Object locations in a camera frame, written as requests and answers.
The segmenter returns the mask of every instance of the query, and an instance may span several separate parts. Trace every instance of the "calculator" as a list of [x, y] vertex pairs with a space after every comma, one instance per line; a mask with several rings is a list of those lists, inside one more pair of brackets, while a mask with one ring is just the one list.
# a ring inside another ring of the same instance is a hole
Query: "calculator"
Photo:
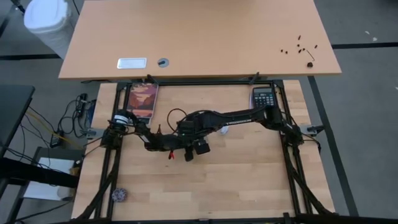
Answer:
[[253, 88], [252, 93], [253, 107], [263, 107], [265, 105], [275, 106], [275, 95], [271, 86]]

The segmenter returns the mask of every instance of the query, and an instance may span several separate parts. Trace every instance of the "wooden table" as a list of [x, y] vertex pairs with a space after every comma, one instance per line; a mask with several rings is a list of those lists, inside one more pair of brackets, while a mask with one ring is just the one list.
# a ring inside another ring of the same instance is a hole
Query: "wooden table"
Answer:
[[[284, 85], [292, 116], [298, 124], [309, 124], [299, 81], [284, 81]], [[162, 86], [151, 128], [157, 130], [161, 124], [163, 133], [171, 133], [166, 116], [173, 108], [186, 112], [248, 109], [253, 87]], [[115, 92], [116, 84], [101, 85], [92, 127], [108, 126]], [[170, 123], [175, 124], [182, 116], [172, 113]], [[210, 153], [185, 162], [183, 151], [175, 151], [176, 159], [168, 160], [166, 152], [145, 150], [137, 136], [124, 137], [118, 187], [127, 189], [129, 196], [126, 202], [115, 204], [113, 220], [264, 218], [280, 217], [282, 212], [294, 215], [278, 132], [256, 123], [240, 124], [230, 126], [224, 136], [210, 134], [208, 142]], [[87, 151], [98, 144], [90, 144]], [[333, 211], [317, 145], [306, 141], [300, 151], [308, 186]], [[99, 148], [84, 160], [73, 217], [79, 216], [98, 189], [104, 152]]]
[[[147, 65], [120, 70], [119, 58], [146, 58]], [[170, 65], [160, 68], [160, 58]], [[59, 78], [241, 77], [257, 72], [341, 73], [313, 0], [85, 1]]]

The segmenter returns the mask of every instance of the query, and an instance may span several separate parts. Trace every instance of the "white label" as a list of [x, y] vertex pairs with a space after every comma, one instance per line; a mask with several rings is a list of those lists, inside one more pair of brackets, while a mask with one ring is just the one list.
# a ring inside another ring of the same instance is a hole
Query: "white label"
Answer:
[[226, 123], [226, 125], [241, 124], [241, 123], [247, 123], [247, 122], [251, 122], [251, 119], [246, 119], [246, 120], [242, 120], [242, 121], [231, 121], [231, 122]]
[[144, 142], [149, 143], [149, 140], [145, 136], [139, 136]]
[[116, 120], [117, 123], [121, 123], [121, 124], [127, 124], [129, 122], [128, 118], [126, 118], [125, 116], [121, 116], [121, 115], [115, 115], [114, 119]]
[[146, 68], [147, 58], [119, 58], [118, 69]]

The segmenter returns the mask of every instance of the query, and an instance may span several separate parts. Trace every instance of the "calculator keypad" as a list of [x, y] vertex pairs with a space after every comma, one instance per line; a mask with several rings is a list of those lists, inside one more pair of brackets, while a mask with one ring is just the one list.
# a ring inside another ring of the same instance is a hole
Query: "calculator keypad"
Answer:
[[275, 105], [274, 95], [272, 93], [255, 93], [253, 97], [254, 106], [256, 108], [263, 107], [265, 105]]

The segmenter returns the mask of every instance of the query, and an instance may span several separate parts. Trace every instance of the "calculator display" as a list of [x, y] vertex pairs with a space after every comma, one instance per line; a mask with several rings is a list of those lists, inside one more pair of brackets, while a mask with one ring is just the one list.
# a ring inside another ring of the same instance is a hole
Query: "calculator display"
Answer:
[[271, 88], [255, 88], [254, 93], [270, 93], [272, 92]]

